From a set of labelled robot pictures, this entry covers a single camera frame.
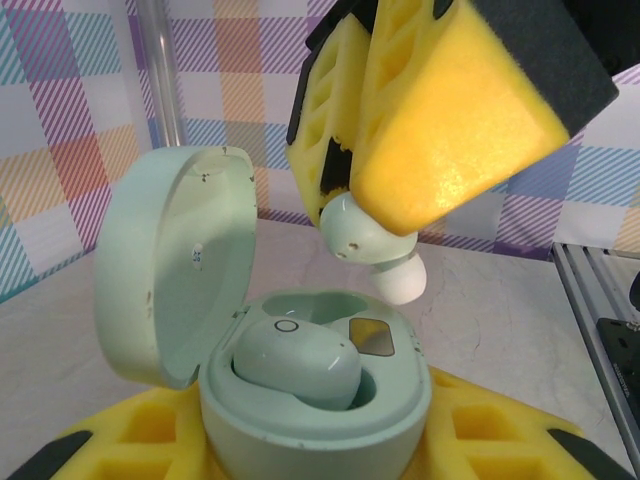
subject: plaid fabric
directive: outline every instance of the plaid fabric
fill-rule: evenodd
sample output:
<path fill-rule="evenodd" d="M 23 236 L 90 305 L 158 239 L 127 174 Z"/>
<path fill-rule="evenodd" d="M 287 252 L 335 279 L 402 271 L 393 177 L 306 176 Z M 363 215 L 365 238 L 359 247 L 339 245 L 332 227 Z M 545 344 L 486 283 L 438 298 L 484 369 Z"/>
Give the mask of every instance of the plaid fabric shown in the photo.
<path fill-rule="evenodd" d="M 333 0 L 166 0 L 191 144 L 244 148 L 262 218 L 308 224 L 284 158 L 304 38 Z M 95 246 L 111 189 L 159 145 L 134 0 L 0 0 L 0 302 Z M 640 67 L 567 146 L 420 233 L 544 259 L 640 251 Z"/>

